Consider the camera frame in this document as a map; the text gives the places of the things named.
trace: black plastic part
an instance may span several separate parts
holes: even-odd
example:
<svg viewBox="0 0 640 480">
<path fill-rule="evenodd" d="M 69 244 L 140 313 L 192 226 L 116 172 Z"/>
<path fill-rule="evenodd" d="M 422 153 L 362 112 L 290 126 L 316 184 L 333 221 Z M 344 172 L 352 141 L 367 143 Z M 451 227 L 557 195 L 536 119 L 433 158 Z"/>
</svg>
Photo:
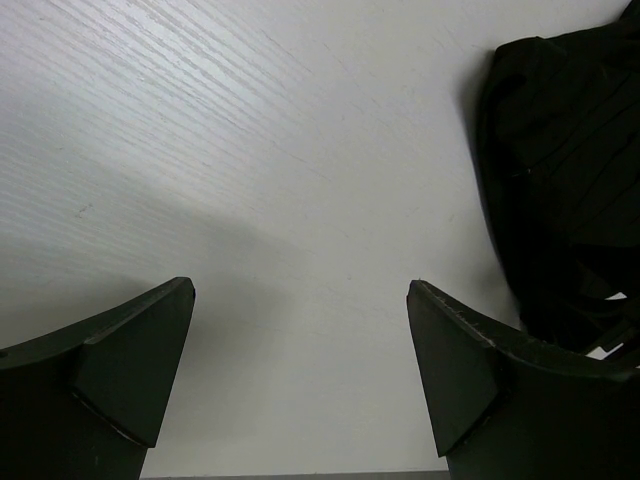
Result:
<svg viewBox="0 0 640 480">
<path fill-rule="evenodd" d="M 407 303 L 453 480 L 640 478 L 640 371 L 539 341 L 423 281 Z"/>
<path fill-rule="evenodd" d="M 138 479 L 195 290 L 175 278 L 0 356 L 0 478 Z"/>
</svg>

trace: gray edge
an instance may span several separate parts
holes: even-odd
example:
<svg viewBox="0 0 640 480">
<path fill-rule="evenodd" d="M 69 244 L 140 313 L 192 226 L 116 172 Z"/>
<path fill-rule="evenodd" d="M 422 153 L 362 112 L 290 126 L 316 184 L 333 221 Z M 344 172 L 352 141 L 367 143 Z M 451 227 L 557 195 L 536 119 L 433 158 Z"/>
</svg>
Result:
<svg viewBox="0 0 640 480">
<path fill-rule="evenodd" d="M 147 480 L 450 480 L 449 472 L 313 473 L 307 475 L 253 475 L 237 477 L 165 477 Z"/>
</svg>

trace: black fabric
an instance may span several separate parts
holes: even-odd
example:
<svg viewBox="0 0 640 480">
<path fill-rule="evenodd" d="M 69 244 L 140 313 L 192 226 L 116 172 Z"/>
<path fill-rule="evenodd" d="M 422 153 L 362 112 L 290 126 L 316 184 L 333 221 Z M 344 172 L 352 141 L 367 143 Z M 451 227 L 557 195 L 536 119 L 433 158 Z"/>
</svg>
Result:
<svg viewBox="0 0 640 480">
<path fill-rule="evenodd" d="M 640 0 L 610 25 L 500 47 L 476 153 L 529 333 L 578 352 L 621 326 L 637 338 Z"/>
</svg>

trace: wood grain texture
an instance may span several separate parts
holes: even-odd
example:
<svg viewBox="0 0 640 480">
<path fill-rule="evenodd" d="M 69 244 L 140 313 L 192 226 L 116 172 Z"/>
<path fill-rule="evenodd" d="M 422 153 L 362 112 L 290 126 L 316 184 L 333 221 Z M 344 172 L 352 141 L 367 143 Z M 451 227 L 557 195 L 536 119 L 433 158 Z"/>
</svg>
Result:
<svg viewBox="0 0 640 480">
<path fill-rule="evenodd" d="M 0 341 L 187 275 L 145 476 L 438 470 L 404 297 L 503 320 L 488 52 L 616 0 L 0 0 Z"/>
</svg>

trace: white wood-grain surface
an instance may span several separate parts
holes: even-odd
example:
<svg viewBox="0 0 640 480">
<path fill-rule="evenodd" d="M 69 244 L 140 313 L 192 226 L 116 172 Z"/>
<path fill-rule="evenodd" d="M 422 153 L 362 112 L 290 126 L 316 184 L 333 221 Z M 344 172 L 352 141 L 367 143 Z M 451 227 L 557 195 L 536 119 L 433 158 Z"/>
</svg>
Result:
<svg viewBox="0 0 640 480">
<path fill-rule="evenodd" d="M 0 347 L 187 275 L 146 476 L 445 468 L 404 296 L 513 314 L 479 73 L 624 4 L 0 0 Z"/>
</svg>

